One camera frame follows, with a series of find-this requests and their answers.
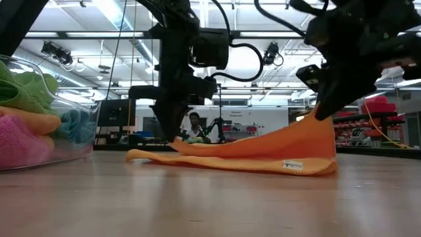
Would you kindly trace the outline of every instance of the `white tag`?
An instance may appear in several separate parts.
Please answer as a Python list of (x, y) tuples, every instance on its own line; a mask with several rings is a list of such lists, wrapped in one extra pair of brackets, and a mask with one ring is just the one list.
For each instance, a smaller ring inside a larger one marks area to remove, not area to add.
[(284, 168), (285, 169), (293, 169), (293, 170), (296, 170), (296, 171), (302, 171), (303, 170), (303, 163), (285, 160), (284, 161)]

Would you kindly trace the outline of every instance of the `white wall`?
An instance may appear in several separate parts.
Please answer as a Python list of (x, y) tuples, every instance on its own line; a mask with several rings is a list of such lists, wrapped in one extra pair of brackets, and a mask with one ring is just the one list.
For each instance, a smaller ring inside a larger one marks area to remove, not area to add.
[[(191, 112), (199, 113), (201, 118), (207, 118), (209, 125), (214, 118), (219, 117), (218, 107), (196, 107)], [(153, 117), (152, 109), (148, 107), (137, 107), (137, 129), (143, 130), (143, 117)], [(257, 124), (263, 126), (259, 128), (261, 134), (273, 132), (277, 129), (288, 126), (288, 109), (278, 107), (223, 107), (222, 118), (232, 120), (233, 123)], [(188, 126), (189, 120), (183, 121), (184, 126)]]
[(396, 105), (396, 112), (398, 113), (412, 113), (421, 111), (421, 92), (412, 91), (410, 93), (411, 99), (402, 100), (396, 96), (388, 96), (387, 101)]

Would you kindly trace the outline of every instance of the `table surface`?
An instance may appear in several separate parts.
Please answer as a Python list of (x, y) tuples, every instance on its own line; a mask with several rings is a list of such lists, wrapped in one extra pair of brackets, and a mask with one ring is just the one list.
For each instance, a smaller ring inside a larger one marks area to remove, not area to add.
[(325, 177), (124, 162), (0, 173), (2, 236), (421, 236), (421, 161), (338, 155)]

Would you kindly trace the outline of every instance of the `yellow towel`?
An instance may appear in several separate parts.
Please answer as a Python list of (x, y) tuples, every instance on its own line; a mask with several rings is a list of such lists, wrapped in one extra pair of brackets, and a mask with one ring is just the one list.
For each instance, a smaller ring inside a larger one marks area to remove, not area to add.
[(170, 144), (180, 154), (162, 155), (133, 149), (126, 161), (151, 159), (168, 165), (198, 165), (232, 171), (277, 172), (294, 175), (328, 174), (336, 171), (332, 119), (318, 121), (315, 110), (303, 120), (258, 138), (209, 145)]

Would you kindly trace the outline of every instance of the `sign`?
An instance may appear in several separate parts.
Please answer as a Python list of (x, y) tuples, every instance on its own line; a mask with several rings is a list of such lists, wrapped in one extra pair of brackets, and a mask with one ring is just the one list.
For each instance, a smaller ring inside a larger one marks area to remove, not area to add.
[(230, 117), (242, 117), (243, 112), (242, 111), (231, 111)]

